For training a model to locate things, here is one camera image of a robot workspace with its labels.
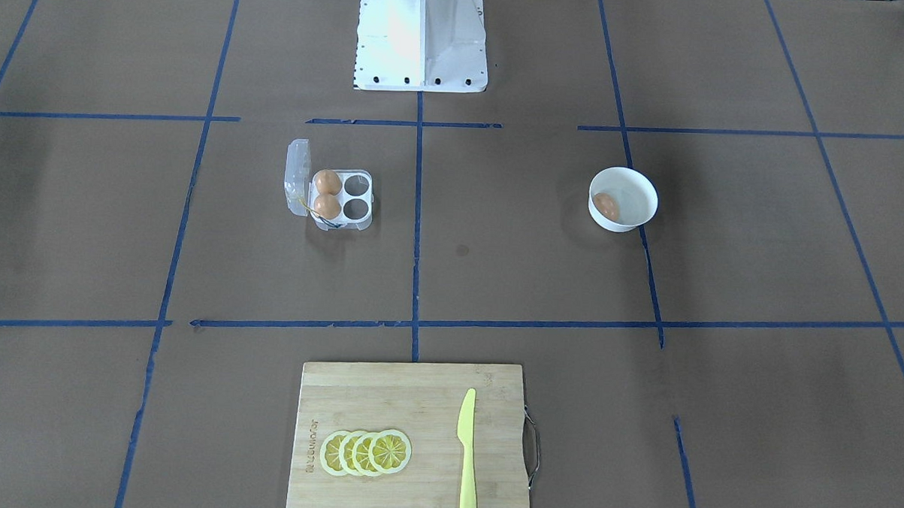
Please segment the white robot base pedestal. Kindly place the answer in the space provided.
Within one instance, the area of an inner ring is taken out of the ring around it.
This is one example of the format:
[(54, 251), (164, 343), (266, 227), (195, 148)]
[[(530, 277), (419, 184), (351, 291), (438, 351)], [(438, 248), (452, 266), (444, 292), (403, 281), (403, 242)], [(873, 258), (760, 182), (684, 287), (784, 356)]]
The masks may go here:
[(352, 86), (477, 93), (488, 88), (482, 0), (360, 0)]

